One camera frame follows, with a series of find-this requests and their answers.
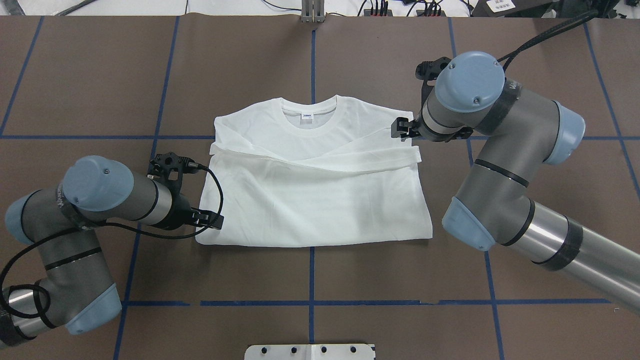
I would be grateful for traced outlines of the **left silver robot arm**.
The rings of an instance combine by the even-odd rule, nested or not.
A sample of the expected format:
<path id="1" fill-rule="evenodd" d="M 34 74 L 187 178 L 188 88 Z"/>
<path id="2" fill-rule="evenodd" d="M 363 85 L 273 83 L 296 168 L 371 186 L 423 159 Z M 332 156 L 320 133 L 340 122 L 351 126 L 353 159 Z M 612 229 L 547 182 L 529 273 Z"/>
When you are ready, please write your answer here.
<path id="1" fill-rule="evenodd" d="M 182 194 L 185 174 L 213 171 L 192 158 L 160 153 L 147 174 L 98 155 L 80 158 L 56 187 L 14 201 L 5 214 L 7 231 L 26 248 L 1 271 L 4 281 L 20 258 L 37 250 L 46 276 L 1 290 L 1 348 L 17 347 L 64 327 L 80 335 L 112 321 L 121 297 L 96 229 L 114 227 L 153 237 L 123 221 L 172 231 L 192 226 L 201 234 L 223 226 L 224 194 L 216 210 L 192 207 Z"/>

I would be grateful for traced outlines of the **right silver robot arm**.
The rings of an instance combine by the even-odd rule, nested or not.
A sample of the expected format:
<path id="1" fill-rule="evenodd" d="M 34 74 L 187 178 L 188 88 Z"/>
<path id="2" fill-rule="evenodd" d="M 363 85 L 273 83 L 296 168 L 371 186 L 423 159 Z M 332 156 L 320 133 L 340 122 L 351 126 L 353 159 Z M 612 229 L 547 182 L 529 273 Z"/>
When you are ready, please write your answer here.
<path id="1" fill-rule="evenodd" d="M 483 252 L 510 248 L 638 313 L 639 255 L 526 194 L 543 164 L 560 164 L 578 148 L 583 117 L 507 78 L 486 52 L 424 61 L 414 74 L 422 81 L 421 110 L 415 119 L 396 118 L 392 137 L 487 136 L 442 218 L 446 232 Z"/>

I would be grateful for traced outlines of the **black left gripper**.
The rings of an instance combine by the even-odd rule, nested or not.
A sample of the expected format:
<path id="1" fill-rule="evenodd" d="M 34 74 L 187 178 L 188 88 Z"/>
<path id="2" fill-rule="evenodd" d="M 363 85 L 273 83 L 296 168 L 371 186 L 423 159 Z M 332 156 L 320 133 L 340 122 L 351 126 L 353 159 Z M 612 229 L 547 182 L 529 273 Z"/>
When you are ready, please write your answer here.
<path id="1" fill-rule="evenodd" d="M 184 225 L 222 230 L 224 219 L 213 210 L 192 209 L 188 198 L 179 193 L 172 197 L 169 213 L 162 219 L 162 230 L 172 231 Z"/>

